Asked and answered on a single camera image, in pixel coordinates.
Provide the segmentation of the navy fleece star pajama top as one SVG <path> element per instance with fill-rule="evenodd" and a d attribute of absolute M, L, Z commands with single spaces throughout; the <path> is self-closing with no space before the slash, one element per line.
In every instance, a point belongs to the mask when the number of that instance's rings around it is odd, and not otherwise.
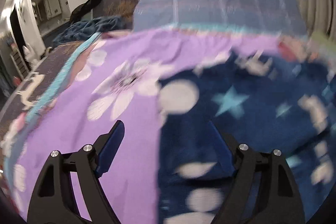
<path fill-rule="evenodd" d="M 231 54 L 160 84 L 159 223 L 213 220 L 235 172 L 223 133 L 257 152 L 279 149 L 305 218 L 318 211 L 335 184 L 335 79 L 323 63 Z"/>

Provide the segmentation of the folded floral clothes stack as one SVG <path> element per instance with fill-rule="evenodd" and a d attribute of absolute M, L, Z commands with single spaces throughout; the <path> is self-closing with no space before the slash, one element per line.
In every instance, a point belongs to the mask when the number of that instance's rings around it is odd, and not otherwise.
<path fill-rule="evenodd" d="M 319 53 L 313 51 L 305 42 L 291 36 L 281 36 L 278 40 L 280 55 L 288 61 L 312 62 L 319 57 Z"/>

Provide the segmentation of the dark patterned bed cover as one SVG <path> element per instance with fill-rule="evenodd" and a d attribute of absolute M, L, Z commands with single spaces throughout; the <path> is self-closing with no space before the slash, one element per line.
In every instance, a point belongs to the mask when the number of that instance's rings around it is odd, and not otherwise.
<path fill-rule="evenodd" d="M 7 132 L 11 122 L 27 112 L 39 100 L 63 65 L 82 44 L 82 41 L 61 44 L 52 49 L 21 82 L 1 109 L 1 134 Z"/>

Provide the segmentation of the purple floral bed sheet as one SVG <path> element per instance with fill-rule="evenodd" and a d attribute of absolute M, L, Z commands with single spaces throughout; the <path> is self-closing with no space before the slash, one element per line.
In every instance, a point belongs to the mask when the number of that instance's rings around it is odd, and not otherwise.
<path fill-rule="evenodd" d="M 77 152 L 122 121 L 124 138 L 100 184 L 120 222 L 159 223 L 165 118 L 160 80 L 221 64 L 231 54 L 284 59 L 280 37 L 160 28 L 99 39 L 91 50 L 74 53 L 58 76 L 67 87 L 52 83 L 13 121 L 3 141 L 5 175 L 20 216 L 27 219 L 35 183 L 53 150 Z"/>

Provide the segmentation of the green cushion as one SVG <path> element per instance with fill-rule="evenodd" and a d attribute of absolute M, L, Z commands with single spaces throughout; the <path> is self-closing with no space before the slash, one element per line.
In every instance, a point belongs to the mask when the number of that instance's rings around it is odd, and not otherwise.
<path fill-rule="evenodd" d="M 311 39 L 317 43 L 320 47 L 325 47 L 325 48 L 330 48 L 335 50 L 335 42 L 333 42 L 332 40 L 329 40 L 329 38 L 319 32 L 319 31 L 315 31 L 311 34 Z"/>

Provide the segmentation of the dark teal fuzzy blanket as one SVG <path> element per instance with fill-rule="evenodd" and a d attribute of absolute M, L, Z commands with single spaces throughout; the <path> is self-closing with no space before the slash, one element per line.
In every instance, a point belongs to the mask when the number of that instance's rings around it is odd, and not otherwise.
<path fill-rule="evenodd" d="M 119 15 L 81 20 L 70 25 L 61 34 L 58 34 L 58 36 L 53 39 L 52 47 L 56 48 L 68 42 L 86 41 L 96 32 L 103 33 L 124 29 L 126 29 L 126 21 Z"/>

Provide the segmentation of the black garment on headboard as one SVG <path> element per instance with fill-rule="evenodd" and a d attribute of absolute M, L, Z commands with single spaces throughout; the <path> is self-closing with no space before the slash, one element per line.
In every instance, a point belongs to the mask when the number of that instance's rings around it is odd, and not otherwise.
<path fill-rule="evenodd" d="M 102 0 L 87 0 L 85 3 L 76 7 L 71 13 L 69 20 L 70 24 L 79 22 L 84 15 L 97 7 L 101 1 Z"/>

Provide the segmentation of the brown patterned pillow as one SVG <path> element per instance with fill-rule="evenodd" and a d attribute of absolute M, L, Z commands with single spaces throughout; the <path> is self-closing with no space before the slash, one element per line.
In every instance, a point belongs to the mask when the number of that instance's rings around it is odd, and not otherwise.
<path fill-rule="evenodd" d="M 133 22 L 133 13 L 138 4 L 138 0 L 102 0 L 93 9 L 93 17 L 115 16 L 123 17 L 127 23 Z"/>

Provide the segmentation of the blue plaid pillow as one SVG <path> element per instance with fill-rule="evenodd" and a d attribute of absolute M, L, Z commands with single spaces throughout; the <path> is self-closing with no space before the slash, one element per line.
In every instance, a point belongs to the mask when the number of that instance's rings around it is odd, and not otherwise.
<path fill-rule="evenodd" d="M 297 0 L 139 0 L 133 28 L 162 26 L 305 36 Z"/>

